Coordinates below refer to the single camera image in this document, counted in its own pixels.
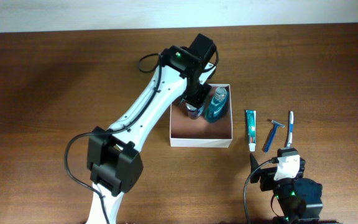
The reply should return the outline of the clear spray bottle dark liquid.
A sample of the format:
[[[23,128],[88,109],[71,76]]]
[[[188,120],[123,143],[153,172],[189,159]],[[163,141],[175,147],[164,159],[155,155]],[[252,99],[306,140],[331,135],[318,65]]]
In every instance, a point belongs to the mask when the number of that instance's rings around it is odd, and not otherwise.
[[[204,106],[196,108],[191,104],[186,103],[186,110],[189,118],[198,119],[203,114]]]

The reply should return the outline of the teal Listerine mouthwash bottle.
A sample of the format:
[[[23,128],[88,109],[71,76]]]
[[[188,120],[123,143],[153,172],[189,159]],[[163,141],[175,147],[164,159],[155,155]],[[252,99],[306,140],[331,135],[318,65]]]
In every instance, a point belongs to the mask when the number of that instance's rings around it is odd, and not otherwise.
[[[223,86],[217,87],[204,114],[208,122],[214,123],[223,116],[228,96],[229,93]]]

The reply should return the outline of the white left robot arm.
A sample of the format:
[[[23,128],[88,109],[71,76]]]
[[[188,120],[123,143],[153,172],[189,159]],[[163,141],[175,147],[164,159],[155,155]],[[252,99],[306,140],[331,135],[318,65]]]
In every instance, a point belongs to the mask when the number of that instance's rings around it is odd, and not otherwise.
[[[95,192],[88,223],[115,223],[121,200],[138,181],[142,146],[165,110],[177,99],[199,109],[211,86],[217,56],[213,40],[198,34],[189,47],[175,45],[158,55],[155,73],[135,103],[108,129],[96,127],[86,166]]]

